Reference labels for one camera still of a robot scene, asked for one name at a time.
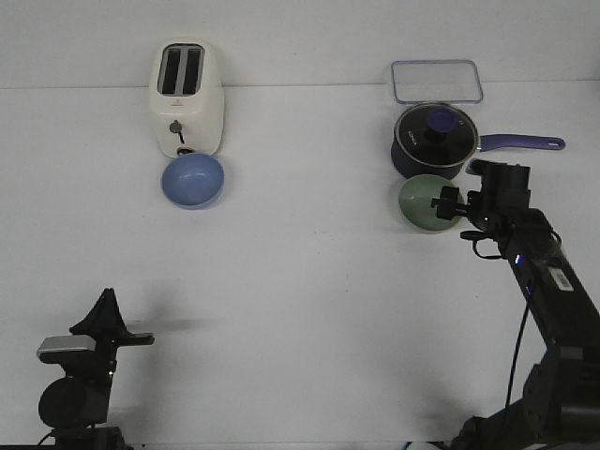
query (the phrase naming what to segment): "saucepan handle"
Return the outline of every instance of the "saucepan handle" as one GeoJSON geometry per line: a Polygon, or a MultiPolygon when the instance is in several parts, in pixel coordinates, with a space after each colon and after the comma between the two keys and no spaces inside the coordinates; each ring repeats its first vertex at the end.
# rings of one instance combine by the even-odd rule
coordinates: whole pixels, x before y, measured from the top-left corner
{"type": "Polygon", "coordinates": [[[548,136],[528,136],[526,134],[488,134],[480,137],[480,145],[482,152],[501,147],[563,150],[564,140],[548,136]]]}

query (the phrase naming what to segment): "table surface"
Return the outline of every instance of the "table surface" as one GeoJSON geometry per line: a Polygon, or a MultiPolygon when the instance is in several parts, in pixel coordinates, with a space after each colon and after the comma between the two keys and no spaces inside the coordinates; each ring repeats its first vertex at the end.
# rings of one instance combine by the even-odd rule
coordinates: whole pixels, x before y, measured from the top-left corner
{"type": "MultiPolygon", "coordinates": [[[[600,82],[484,90],[465,108],[480,134],[566,140],[484,158],[532,167],[532,206],[594,297],[600,82]]],[[[130,331],[156,335],[118,354],[109,423],[131,443],[385,447],[503,406],[524,301],[506,262],[459,239],[468,223],[425,234],[399,214],[388,86],[226,88],[225,187],[202,211],[162,195],[145,89],[5,89],[0,103],[3,443],[47,431],[38,399],[63,372],[36,349],[105,287],[130,331]]],[[[531,321],[515,398],[543,350],[531,321]]]]}

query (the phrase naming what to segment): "green bowl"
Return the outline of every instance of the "green bowl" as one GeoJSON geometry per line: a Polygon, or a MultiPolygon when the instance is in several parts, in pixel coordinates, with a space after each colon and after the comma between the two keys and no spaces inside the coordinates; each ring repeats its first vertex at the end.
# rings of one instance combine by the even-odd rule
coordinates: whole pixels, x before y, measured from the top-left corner
{"type": "MultiPolygon", "coordinates": [[[[435,215],[435,208],[431,207],[431,199],[439,199],[442,188],[455,185],[450,180],[439,175],[416,175],[409,178],[397,198],[400,211],[412,225],[429,232],[442,232],[454,227],[460,222],[461,217],[444,220],[435,215]]],[[[463,203],[458,194],[458,201],[463,203]]]]}

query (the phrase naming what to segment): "white toaster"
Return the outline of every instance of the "white toaster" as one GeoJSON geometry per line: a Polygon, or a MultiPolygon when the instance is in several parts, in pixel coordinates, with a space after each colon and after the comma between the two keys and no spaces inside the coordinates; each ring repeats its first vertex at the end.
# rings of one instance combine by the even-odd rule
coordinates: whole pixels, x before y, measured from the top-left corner
{"type": "Polygon", "coordinates": [[[214,154],[223,132],[225,96],[212,47],[197,38],[169,39],[157,52],[148,89],[162,152],[214,154]]]}

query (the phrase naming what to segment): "dark blue saucepan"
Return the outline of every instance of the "dark blue saucepan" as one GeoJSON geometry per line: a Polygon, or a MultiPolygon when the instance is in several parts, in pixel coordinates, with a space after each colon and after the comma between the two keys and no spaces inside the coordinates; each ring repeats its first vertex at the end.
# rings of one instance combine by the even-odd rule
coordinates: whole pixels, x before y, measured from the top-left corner
{"type": "Polygon", "coordinates": [[[392,161],[406,178],[431,173],[454,178],[477,150],[501,147],[562,150],[561,138],[521,134],[479,136],[473,120],[445,103],[421,103],[406,110],[397,120],[392,144],[392,161]]]}

